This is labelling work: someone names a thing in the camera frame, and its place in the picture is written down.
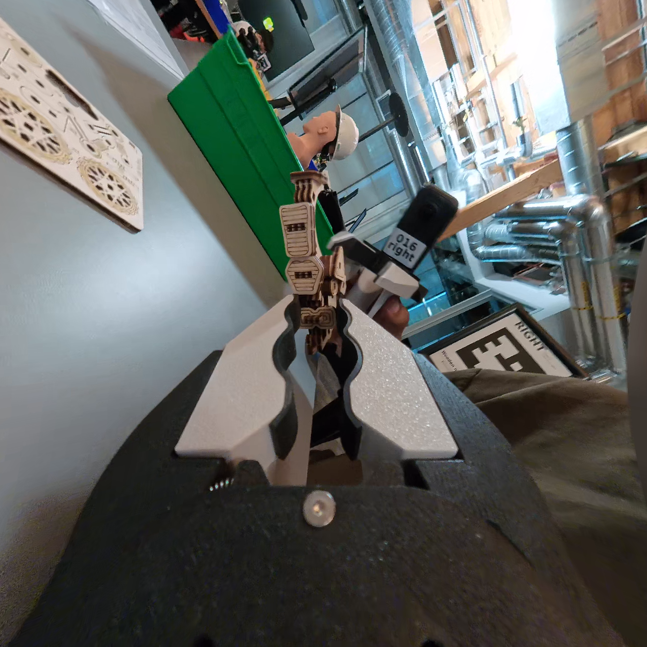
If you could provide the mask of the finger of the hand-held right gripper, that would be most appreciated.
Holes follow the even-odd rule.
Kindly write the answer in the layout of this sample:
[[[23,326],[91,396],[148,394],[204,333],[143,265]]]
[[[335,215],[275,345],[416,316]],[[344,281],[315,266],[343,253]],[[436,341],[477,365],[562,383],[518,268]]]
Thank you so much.
[[[344,253],[346,276],[356,276],[363,269],[379,274],[387,265],[388,259],[383,251],[360,240],[351,232],[338,232],[328,241],[328,249],[340,247]]]
[[[379,310],[391,296],[409,299],[419,291],[419,280],[394,263],[379,271],[363,268],[347,294],[360,310]]]

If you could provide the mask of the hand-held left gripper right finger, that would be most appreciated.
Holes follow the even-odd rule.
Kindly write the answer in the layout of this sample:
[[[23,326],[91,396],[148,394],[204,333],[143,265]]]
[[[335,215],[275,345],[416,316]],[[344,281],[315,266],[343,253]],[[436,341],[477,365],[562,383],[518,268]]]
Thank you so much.
[[[340,302],[344,381],[352,459],[401,462],[453,459],[459,448],[412,351],[347,299]]]

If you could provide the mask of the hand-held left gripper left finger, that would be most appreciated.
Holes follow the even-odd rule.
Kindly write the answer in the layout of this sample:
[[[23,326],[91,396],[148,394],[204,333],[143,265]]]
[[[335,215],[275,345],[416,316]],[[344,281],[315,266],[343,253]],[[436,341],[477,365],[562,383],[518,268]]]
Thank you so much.
[[[184,458],[256,461],[268,479],[300,478],[299,422],[289,367],[297,296],[286,296],[222,350],[175,445]]]

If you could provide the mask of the wooden model assembly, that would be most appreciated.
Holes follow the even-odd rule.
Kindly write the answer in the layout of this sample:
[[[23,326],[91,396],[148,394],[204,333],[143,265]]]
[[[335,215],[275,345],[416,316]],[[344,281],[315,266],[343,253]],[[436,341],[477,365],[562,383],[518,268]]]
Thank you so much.
[[[300,329],[306,329],[305,351],[324,350],[336,327],[338,298],[347,289],[344,251],[334,247],[323,255],[316,232],[316,204],[322,191],[329,191],[327,171],[307,170],[290,174],[295,201],[279,209],[288,263],[287,282],[298,296]]]

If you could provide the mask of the grey desk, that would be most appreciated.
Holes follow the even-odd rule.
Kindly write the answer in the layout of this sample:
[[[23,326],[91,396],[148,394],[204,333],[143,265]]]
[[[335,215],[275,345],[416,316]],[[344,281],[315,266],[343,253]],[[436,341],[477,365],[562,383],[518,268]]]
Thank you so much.
[[[143,155],[133,234],[1,151],[1,568],[46,570],[128,433],[283,281],[167,101],[167,70],[87,1],[1,17]]]

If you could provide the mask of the person's right hand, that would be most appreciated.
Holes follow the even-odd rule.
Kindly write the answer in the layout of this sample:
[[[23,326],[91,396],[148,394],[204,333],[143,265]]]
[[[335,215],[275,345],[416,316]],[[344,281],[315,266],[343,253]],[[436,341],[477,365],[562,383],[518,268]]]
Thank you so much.
[[[409,311],[401,303],[400,297],[392,295],[376,312],[374,320],[401,341],[404,330],[409,325]]]

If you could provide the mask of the wooden beam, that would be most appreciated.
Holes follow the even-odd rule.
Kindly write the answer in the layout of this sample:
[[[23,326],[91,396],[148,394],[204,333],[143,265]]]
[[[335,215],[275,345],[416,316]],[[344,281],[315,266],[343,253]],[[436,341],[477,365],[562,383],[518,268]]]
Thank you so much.
[[[562,181],[562,170],[557,158],[503,185],[487,195],[460,208],[456,216],[441,233],[443,241],[475,223],[494,215],[507,206],[536,195],[540,190]]]

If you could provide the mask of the black round stand lamp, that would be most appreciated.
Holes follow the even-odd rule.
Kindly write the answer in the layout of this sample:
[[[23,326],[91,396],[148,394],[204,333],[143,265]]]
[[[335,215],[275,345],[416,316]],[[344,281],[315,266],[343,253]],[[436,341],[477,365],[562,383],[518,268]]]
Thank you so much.
[[[391,93],[389,95],[389,109],[390,117],[380,124],[371,128],[369,131],[363,133],[359,137],[359,142],[363,142],[370,136],[378,133],[386,128],[388,125],[393,124],[396,132],[400,137],[406,138],[409,134],[409,120],[406,112],[406,106],[398,93]]]

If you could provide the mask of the mannequin with white helmet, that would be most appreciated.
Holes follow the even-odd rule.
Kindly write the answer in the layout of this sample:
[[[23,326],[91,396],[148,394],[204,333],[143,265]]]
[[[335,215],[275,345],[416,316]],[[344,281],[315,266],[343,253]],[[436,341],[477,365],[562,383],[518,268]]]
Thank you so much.
[[[359,130],[355,121],[337,105],[335,110],[308,120],[303,126],[302,135],[287,133],[287,139],[302,166],[302,171],[290,174],[290,178],[295,179],[305,177],[307,172],[314,172],[311,163],[316,156],[325,161],[348,158],[359,143]],[[330,183],[323,186],[318,201],[333,233],[343,232],[345,225],[338,194]]]

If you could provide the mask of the framed marker poster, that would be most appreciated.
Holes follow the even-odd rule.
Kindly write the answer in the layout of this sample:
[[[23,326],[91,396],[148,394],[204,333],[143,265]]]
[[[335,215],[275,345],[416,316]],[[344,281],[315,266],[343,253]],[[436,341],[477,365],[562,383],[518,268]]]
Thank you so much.
[[[513,303],[417,352],[442,373],[486,369],[557,377],[588,376],[520,303]]]

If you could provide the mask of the black computer monitor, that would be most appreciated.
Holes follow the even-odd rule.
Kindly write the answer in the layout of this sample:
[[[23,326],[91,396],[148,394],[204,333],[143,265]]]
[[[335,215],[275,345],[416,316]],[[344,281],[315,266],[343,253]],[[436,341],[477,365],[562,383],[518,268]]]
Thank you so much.
[[[257,33],[271,37],[272,47],[266,52],[270,68],[265,73],[269,81],[314,51],[303,1],[239,1],[238,7]]]
[[[288,89],[293,110],[281,123],[303,118],[322,101],[366,70],[368,26],[359,28]]]

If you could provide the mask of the brown shirt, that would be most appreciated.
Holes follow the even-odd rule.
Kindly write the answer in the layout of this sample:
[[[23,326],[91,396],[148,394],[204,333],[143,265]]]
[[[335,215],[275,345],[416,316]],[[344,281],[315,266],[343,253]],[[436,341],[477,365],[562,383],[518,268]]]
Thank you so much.
[[[532,373],[445,376],[510,442],[613,628],[628,646],[645,646],[646,501],[627,393]]]

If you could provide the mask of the wooden gear parts sheet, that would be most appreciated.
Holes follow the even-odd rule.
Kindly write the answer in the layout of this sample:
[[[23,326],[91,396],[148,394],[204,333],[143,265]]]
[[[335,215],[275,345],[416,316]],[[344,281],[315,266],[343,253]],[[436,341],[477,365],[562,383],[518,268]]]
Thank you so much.
[[[142,231],[141,150],[4,20],[1,142],[125,228]]]

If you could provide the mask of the printed paper in sleeve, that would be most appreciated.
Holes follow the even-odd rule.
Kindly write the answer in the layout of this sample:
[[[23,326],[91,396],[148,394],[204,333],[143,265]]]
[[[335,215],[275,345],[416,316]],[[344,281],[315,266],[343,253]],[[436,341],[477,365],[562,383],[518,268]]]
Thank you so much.
[[[158,20],[141,1],[88,1],[101,18],[119,34],[137,46],[147,57],[171,73],[176,79],[186,76],[162,32]]]

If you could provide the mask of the metal duct pipes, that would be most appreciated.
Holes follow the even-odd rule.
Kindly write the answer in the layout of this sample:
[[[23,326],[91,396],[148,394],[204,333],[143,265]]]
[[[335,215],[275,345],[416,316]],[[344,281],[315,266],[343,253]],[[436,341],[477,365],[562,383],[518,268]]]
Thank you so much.
[[[562,181],[465,228],[481,262],[560,263],[576,330],[576,361],[597,377],[626,372],[626,339],[611,216],[591,116],[607,82],[596,1],[510,1],[523,77],[541,134],[555,133]],[[504,235],[498,245],[484,245]]]

